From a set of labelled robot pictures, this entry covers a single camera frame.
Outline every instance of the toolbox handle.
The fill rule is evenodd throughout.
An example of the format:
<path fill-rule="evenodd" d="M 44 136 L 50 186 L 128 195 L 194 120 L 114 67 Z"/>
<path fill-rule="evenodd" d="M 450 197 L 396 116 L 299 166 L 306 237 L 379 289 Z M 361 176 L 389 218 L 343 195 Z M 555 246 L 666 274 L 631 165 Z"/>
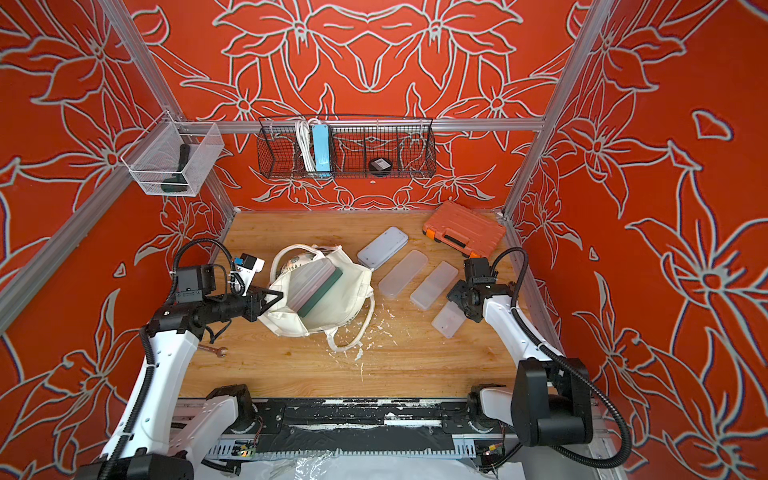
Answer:
<path fill-rule="evenodd" d="M 443 240 L 447 240 L 450 243 L 455 244 L 459 248 L 466 248 L 469 238 L 451 228 L 446 228 L 445 233 L 442 235 Z"/>

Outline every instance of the white cable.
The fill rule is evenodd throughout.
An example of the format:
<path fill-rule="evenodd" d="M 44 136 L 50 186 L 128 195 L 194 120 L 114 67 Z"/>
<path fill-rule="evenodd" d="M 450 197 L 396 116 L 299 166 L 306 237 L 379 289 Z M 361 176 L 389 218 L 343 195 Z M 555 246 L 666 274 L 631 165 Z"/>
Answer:
<path fill-rule="evenodd" d="M 312 158 L 312 151 L 310 150 L 310 125 L 320 124 L 320 120 L 316 118 L 310 118 L 307 120 L 296 121 L 296 142 L 299 144 L 301 150 L 301 156 L 304 159 L 304 168 L 308 172 L 314 172 L 315 159 Z"/>

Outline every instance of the orange toolbox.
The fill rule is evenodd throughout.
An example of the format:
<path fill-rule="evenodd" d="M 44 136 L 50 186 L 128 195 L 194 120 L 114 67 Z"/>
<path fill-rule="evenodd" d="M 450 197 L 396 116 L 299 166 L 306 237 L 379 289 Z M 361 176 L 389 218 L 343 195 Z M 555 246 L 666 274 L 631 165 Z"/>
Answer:
<path fill-rule="evenodd" d="M 435 242 L 450 245 L 465 257 L 490 257 L 506 233 L 502 225 L 481 214 L 443 202 L 424 223 L 422 232 Z"/>

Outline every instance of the black round object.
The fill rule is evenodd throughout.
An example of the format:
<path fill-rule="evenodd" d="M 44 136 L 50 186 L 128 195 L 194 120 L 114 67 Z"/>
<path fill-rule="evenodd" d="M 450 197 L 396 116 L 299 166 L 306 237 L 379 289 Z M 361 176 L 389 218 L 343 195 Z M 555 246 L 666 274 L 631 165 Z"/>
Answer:
<path fill-rule="evenodd" d="M 385 161 L 389 166 L 387 168 L 377 168 L 374 166 L 375 162 Z M 368 171 L 373 174 L 374 177 L 386 177 L 392 172 L 392 162 L 384 157 L 376 157 L 368 162 Z"/>

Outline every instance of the black wire basket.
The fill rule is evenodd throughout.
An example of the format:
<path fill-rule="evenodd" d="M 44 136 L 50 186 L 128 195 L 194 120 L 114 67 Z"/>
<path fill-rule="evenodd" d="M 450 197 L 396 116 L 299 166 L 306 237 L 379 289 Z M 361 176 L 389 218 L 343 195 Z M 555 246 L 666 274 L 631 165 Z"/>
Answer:
<path fill-rule="evenodd" d="M 296 121 L 313 118 L 328 127 L 329 171 L 312 172 L 304 166 Z M 429 178 L 435 174 L 431 118 L 323 114 L 262 117 L 259 122 L 259 171 L 266 178 Z M 314 158 L 311 133 L 309 146 Z"/>

